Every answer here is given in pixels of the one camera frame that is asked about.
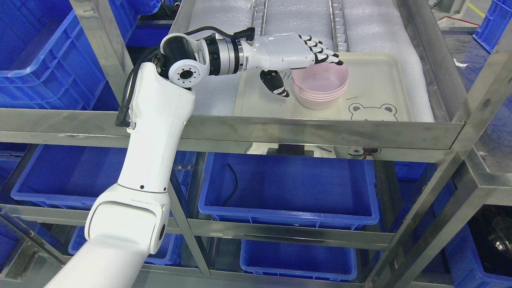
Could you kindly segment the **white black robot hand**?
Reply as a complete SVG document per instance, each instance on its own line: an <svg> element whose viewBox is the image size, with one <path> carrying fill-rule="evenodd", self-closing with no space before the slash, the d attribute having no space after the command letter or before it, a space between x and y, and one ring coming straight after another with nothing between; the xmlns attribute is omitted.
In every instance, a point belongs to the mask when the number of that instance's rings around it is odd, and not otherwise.
<svg viewBox="0 0 512 288"><path fill-rule="evenodd" d="M296 33L257 36L251 44L242 42L242 70L259 70L260 80L273 94L289 97L280 71L297 70L314 64L344 65L340 55L321 40Z"/></svg>

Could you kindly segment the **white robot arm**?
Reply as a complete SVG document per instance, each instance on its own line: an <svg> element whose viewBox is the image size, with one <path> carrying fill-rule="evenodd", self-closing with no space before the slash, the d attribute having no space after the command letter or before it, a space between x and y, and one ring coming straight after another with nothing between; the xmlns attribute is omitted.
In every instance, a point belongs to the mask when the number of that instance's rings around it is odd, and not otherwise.
<svg viewBox="0 0 512 288"><path fill-rule="evenodd" d="M86 243L48 288L130 288L163 241L178 142L194 109L192 86L247 67L254 28L226 34L201 27L166 36L130 72L116 125L130 133L115 184L94 202Z"/></svg>

